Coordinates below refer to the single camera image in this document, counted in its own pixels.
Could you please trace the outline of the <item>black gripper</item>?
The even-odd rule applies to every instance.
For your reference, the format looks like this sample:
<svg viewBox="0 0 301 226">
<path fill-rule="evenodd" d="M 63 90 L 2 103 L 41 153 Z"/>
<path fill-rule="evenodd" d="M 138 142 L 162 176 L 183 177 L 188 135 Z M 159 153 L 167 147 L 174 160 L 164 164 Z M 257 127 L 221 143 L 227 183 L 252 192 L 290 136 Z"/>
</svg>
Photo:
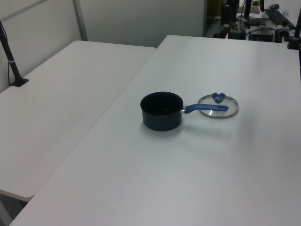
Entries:
<svg viewBox="0 0 301 226">
<path fill-rule="evenodd" d="M 226 35 L 229 38 L 230 33 L 232 31 L 230 23 L 232 22 L 232 5 L 223 4 L 222 5 L 222 14 L 221 14 L 221 24 L 228 24 L 227 26 L 223 27 L 221 31 L 221 37 L 225 38 Z"/>
</svg>

